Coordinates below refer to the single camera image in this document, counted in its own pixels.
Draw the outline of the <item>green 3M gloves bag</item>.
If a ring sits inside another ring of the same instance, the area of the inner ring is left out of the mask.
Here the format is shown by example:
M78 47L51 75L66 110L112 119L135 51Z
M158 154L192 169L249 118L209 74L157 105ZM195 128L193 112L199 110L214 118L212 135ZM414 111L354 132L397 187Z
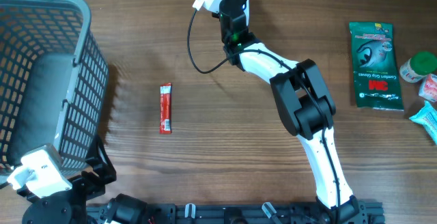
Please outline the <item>green 3M gloves bag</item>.
M392 24L351 22L349 30L357 107L402 111Z

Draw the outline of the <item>green lid jar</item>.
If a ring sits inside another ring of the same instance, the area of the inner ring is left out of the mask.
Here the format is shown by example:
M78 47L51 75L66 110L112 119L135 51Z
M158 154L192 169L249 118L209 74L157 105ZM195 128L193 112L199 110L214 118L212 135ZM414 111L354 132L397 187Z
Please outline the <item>green lid jar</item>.
M417 83L436 70L436 56L429 51L421 51L404 63L399 73L403 80Z

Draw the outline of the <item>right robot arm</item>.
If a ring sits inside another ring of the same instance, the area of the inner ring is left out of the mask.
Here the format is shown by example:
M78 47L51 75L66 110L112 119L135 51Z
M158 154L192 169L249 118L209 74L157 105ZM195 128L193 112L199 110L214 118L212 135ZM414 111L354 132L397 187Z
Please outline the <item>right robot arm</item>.
M316 183L326 223L344 223L359 212L334 142L332 96L314 61L295 62L269 49L249 31L249 0L222 0L216 17L231 64L270 84L281 122L302 143Z

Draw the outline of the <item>light green wet wipes pack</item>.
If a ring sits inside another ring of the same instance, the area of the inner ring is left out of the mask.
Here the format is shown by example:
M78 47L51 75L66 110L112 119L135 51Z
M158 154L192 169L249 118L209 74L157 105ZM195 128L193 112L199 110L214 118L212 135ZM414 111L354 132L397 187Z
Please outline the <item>light green wet wipes pack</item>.
M429 101L425 101L423 108L415 115L409 117L409 120L422 125L433 142L437 143L436 110Z

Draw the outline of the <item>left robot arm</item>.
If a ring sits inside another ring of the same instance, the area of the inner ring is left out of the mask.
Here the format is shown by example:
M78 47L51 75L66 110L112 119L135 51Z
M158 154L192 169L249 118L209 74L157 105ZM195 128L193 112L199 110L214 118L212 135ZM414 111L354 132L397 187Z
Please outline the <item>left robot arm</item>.
M70 190L53 193L48 197L37 197L23 215L23 224L39 223L97 223L87 213L86 202L105 194L106 185L116 181L117 174L102 139L96 135L90 145L85 162L91 172L82 171L69 179ZM147 203L120 194L108 204L103 215L108 223L148 223Z

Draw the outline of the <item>small red packet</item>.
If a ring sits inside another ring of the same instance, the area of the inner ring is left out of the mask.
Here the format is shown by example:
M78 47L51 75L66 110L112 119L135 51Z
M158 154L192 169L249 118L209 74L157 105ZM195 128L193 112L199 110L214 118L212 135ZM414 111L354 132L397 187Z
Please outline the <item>small red packet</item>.
M160 86L160 134L171 134L171 88L170 83Z

